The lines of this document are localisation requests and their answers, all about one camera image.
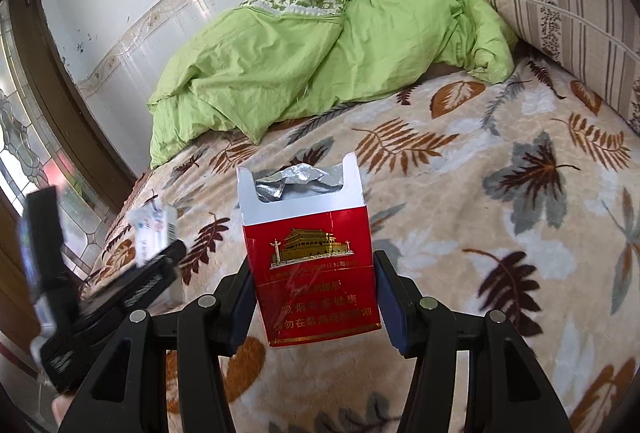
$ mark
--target leaf-patterned blanket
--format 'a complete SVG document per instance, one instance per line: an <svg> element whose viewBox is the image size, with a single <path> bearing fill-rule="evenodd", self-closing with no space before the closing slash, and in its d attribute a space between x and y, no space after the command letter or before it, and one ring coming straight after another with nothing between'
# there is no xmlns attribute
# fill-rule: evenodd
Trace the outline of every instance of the leaf-patterned blanket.
<svg viewBox="0 0 640 433"><path fill-rule="evenodd" d="M208 132L138 187L178 211L190 248L186 301L244 258L235 168L258 176L355 150L375 249L451 309L503 310L527 338L574 429L596 431L624 394L640 339L640 138L609 106L544 58L506 82L466 73L272 128L259 146ZM132 266L122 219L98 262L97 286ZM385 331L270 349L259 312L222 359L239 431L392 431L414 363ZM463 423L467 358L459 356L452 431ZM175 357L168 403L178 430Z"/></svg>

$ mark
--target stained glass window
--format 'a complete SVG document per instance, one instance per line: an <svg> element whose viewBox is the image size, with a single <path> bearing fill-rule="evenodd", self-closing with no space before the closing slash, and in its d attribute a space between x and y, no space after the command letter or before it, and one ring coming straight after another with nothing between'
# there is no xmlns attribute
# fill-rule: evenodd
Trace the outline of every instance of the stained glass window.
<svg viewBox="0 0 640 433"><path fill-rule="evenodd" d="M56 186L63 258L85 279L115 215L79 174L45 120L15 49L6 0L0 2L0 43L0 188L22 214L25 195Z"/></svg>

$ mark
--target gold building illustration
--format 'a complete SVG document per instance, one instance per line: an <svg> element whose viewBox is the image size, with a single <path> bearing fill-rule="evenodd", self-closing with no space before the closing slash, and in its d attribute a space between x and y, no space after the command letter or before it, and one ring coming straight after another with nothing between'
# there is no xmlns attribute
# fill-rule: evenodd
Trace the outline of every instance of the gold building illustration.
<svg viewBox="0 0 640 433"><path fill-rule="evenodd" d="M310 259L353 254L348 240L346 243L339 243L331 233L312 229L292 229L284 239L283 247L280 247L283 243L277 239L270 245L275 249L275 254L271 256L271 269Z"/></svg>

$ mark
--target green comforter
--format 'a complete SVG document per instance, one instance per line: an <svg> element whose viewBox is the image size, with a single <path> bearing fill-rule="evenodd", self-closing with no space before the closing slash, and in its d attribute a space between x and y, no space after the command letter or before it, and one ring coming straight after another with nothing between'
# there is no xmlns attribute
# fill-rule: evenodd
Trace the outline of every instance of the green comforter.
<svg viewBox="0 0 640 433"><path fill-rule="evenodd" d="M485 0L246 0L167 63L148 102L151 165L209 129L257 143L276 121L388 95L433 62L501 82L515 42Z"/></svg>

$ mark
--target foil liner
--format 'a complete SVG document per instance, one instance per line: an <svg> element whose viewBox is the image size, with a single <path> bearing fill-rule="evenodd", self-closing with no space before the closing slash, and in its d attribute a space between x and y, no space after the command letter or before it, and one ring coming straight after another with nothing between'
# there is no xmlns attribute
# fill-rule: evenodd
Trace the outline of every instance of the foil liner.
<svg viewBox="0 0 640 433"><path fill-rule="evenodd" d="M255 181L255 191L262 202L332 193L341 188L342 163L328 168L296 164Z"/></svg>

